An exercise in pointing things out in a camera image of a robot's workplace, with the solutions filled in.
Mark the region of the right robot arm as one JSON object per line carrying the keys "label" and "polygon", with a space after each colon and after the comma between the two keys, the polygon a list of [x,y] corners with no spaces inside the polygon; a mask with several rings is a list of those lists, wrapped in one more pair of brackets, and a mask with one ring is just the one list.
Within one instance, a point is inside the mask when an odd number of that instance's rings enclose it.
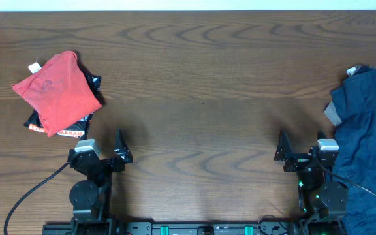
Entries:
{"label": "right robot arm", "polygon": [[280,225],[286,234],[344,234],[341,220],[346,215],[347,186],[327,173],[339,155],[339,146],[323,132],[308,153],[295,153],[287,133],[279,133],[274,160],[283,162],[285,172],[298,176],[298,205],[304,216]]}

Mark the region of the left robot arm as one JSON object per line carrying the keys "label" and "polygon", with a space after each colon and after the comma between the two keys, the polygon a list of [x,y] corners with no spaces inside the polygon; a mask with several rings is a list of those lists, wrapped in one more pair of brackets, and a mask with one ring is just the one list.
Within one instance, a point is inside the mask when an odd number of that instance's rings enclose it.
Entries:
{"label": "left robot arm", "polygon": [[43,234],[55,235],[117,235],[125,234],[125,225],[110,214],[112,174],[122,172],[133,156],[121,129],[114,142],[114,158],[100,159],[100,148],[94,139],[81,140],[69,151],[69,166],[86,176],[70,190],[73,217],[69,224],[48,224]]}

